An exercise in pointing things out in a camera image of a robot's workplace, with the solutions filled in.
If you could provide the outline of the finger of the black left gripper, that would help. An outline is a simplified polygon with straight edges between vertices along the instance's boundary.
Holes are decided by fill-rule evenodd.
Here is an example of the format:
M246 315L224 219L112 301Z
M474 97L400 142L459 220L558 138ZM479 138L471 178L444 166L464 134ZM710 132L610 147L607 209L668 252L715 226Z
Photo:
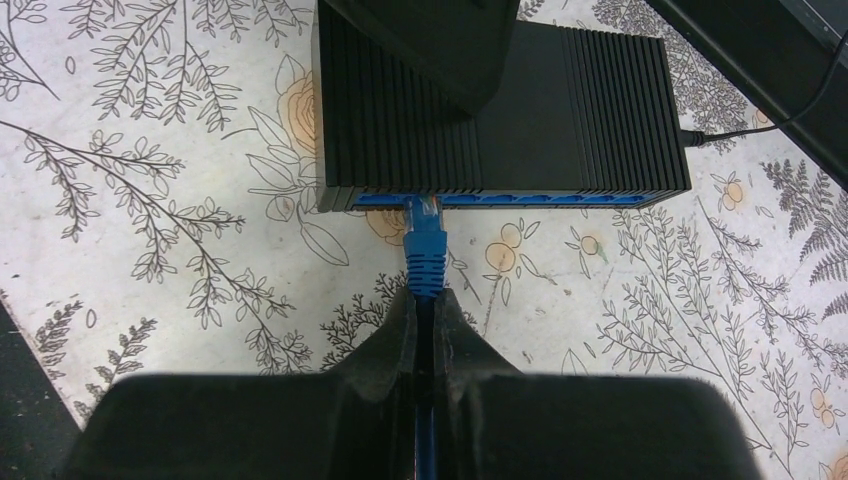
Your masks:
M433 81L469 114L495 96L517 1L340 1L332 13Z

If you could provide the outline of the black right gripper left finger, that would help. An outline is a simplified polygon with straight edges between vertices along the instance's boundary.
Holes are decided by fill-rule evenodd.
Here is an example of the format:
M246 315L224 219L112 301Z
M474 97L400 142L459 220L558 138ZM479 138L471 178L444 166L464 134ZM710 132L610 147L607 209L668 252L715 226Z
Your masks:
M111 387L63 479L409 479L416 309L313 374L136 375Z

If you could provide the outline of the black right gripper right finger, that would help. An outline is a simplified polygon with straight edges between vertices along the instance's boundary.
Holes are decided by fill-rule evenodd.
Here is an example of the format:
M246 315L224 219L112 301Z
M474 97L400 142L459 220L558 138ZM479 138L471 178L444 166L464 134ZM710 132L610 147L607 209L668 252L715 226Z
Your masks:
M670 376L523 373L464 319L433 304L437 479L756 479L728 402Z

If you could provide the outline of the small black network switch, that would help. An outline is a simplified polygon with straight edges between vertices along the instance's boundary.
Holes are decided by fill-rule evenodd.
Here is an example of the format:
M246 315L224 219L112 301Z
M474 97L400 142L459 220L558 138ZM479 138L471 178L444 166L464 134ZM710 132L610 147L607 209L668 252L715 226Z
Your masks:
M664 42L517 17L477 114L316 5L318 208L641 208L688 191Z

